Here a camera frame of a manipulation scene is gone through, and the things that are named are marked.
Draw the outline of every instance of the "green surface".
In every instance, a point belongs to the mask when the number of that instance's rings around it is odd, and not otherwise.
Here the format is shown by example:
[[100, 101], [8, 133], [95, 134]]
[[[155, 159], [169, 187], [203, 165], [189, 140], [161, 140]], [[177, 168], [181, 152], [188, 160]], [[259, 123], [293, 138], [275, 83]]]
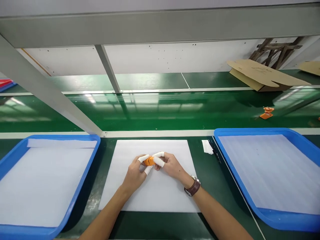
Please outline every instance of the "green surface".
[[[104, 131], [320, 127], [320, 89], [93, 94], [68, 98]], [[274, 116], [259, 118], [263, 107]], [[0, 132], [81, 131], [34, 96], [0, 97]]]
[[[181, 73], [116, 74], [116, 78], [121, 90], [188, 88]], [[113, 90], [107, 75], [60, 76], [48, 79], [52, 80], [62, 92]], [[28, 91], [16, 85], [4, 92]]]
[[[310, 135], [306, 137], [320, 147], [320, 136]], [[263, 239], [224, 162], [220, 164], [215, 155], [203, 152], [201, 140], [206, 139], [206, 137], [143, 139], [187, 139], [195, 170], [202, 186], [245, 227], [254, 239]], [[19, 141], [20, 139], [1, 139], [0, 159]], [[116, 141], [116, 138], [101, 139], [101, 144], [79, 194], [74, 211], [64, 231], [57, 238], [78, 238], [100, 212], [98, 206]], [[276, 230], [266, 225], [257, 216], [255, 216], [255, 219], [267, 240], [320, 238], [320, 235], [316, 233]], [[145, 226], [149, 226], [150, 222], [154, 226], [160, 226], [160, 228], [146, 229]], [[120, 212], [110, 238], [217, 239], [202, 214], [156, 212]]]
[[[312, 85], [320, 85], [320, 77], [299, 70], [281, 70]], [[229, 72], [183, 73], [190, 88], [248, 87]], [[48, 77], [63, 92], [113, 90], [107, 75]], [[181, 73], [116, 74], [121, 90], [155, 90], [188, 88]], [[27, 92], [16, 85], [6, 93]]]
[[182, 73], [190, 88], [248, 87], [229, 72]]

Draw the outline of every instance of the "white paper sheet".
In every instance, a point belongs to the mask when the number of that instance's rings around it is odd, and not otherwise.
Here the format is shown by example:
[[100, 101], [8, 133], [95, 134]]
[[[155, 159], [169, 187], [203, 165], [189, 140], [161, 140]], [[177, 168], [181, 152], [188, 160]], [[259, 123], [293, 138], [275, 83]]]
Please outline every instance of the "white paper sheet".
[[29, 138], [27, 147], [95, 148], [97, 141]]
[[[128, 166], [135, 156], [172, 153], [187, 173], [196, 176], [187, 140], [118, 140], [103, 189], [99, 210], [102, 210], [122, 184]], [[181, 183], [163, 170], [152, 169], [140, 188], [124, 205], [124, 211], [144, 212], [200, 212]]]
[[57, 227], [93, 148], [30, 148], [0, 181], [0, 224]]
[[208, 140], [202, 140], [202, 146], [205, 153], [213, 154], [213, 149]]
[[320, 168], [286, 137], [219, 139], [257, 207], [320, 214]]

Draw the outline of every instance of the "watch strap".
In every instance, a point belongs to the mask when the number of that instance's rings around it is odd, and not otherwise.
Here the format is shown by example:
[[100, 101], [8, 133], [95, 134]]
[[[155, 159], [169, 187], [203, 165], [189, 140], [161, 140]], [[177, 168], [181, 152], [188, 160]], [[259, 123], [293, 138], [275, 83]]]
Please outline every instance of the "watch strap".
[[184, 188], [184, 191], [190, 196], [192, 197], [198, 190], [199, 188], [201, 187], [201, 183], [200, 181], [195, 178], [194, 179], [194, 183], [193, 185], [191, 186], [191, 188], [189, 188], [188, 190], [186, 188]]

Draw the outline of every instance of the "cardboard box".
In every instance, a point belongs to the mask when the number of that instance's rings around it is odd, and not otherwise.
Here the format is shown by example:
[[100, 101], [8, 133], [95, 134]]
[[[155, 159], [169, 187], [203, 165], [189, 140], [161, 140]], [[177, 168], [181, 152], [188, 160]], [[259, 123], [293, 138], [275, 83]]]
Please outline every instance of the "cardboard box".
[[284, 91], [292, 86], [311, 85], [250, 59], [227, 61], [227, 64], [232, 67], [230, 74], [257, 92]]
[[301, 63], [299, 69], [320, 76], [320, 61]]

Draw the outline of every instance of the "blue tray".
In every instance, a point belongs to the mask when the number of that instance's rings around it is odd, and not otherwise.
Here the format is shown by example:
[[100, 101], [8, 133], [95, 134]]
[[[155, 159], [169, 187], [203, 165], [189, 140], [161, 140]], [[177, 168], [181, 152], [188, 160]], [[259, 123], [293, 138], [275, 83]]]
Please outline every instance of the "blue tray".
[[100, 144], [100, 137], [98, 135], [32, 135], [19, 142], [1, 161], [0, 161], [0, 180], [9, 172], [9, 170], [20, 160], [20, 158], [29, 149], [27, 147], [28, 139], [53, 139], [53, 140], [82, 140], [82, 141], [97, 141], [91, 158], [86, 169], [81, 177], [79, 185], [73, 195], [71, 203], [68, 207], [66, 215], [58, 227], [31, 227], [31, 226], [17, 226], [0, 224], [0, 239], [14, 239], [14, 240], [51, 240], [55, 238], [66, 225], [75, 201], [79, 195], [82, 184], [87, 176], [93, 158], [97, 152]]
[[226, 150], [224, 149], [220, 136], [244, 136], [244, 135], [277, 135], [282, 134], [293, 145], [295, 145], [303, 154], [320, 167], [320, 149], [301, 134], [288, 128], [218, 128], [214, 131], [214, 137], [217, 141], [222, 154], [236, 179], [247, 203], [254, 213], [270, 227], [279, 230], [318, 232], [320, 215], [303, 214], [277, 211], [272, 209], [257, 208], [253, 203], [245, 185], [232, 164]]
[[12, 83], [5, 85], [4, 87], [0, 87], [0, 92], [3, 92], [4, 90], [7, 90], [7, 89], [13, 87], [14, 85], [16, 85], [16, 83], [12, 82]]

